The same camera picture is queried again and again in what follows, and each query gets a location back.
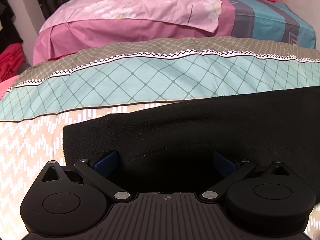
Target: silver screw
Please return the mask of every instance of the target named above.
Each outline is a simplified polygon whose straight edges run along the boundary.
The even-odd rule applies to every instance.
[[[202,196],[207,199],[214,199],[218,196],[218,194],[214,191],[205,191],[202,193]]]
[[[120,191],[115,194],[115,198],[117,199],[127,199],[130,197],[130,194],[125,191]]]

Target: teal fabric with diamond pattern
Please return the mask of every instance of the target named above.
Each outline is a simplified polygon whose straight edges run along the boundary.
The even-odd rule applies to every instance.
[[[254,56],[130,57],[17,86],[0,101],[0,120],[150,101],[174,101],[319,86],[320,63]]]

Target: white daisy print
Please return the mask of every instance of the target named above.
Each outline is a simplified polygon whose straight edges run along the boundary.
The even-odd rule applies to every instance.
[[[122,19],[122,18],[135,18],[136,15],[132,14],[132,8],[118,8],[110,10],[109,13],[103,14],[104,19]]]
[[[222,1],[220,0],[207,0],[204,2],[203,5],[205,6],[204,9],[207,12],[210,12],[208,18],[211,19],[213,22],[218,21],[218,18],[222,11]]]
[[[84,8],[84,11],[85,12],[93,12],[93,13],[103,13],[106,10],[112,8],[115,4],[116,4],[116,2],[114,2],[114,1],[103,0],[103,1],[99,1],[97,3],[93,3],[89,6],[86,6]]]

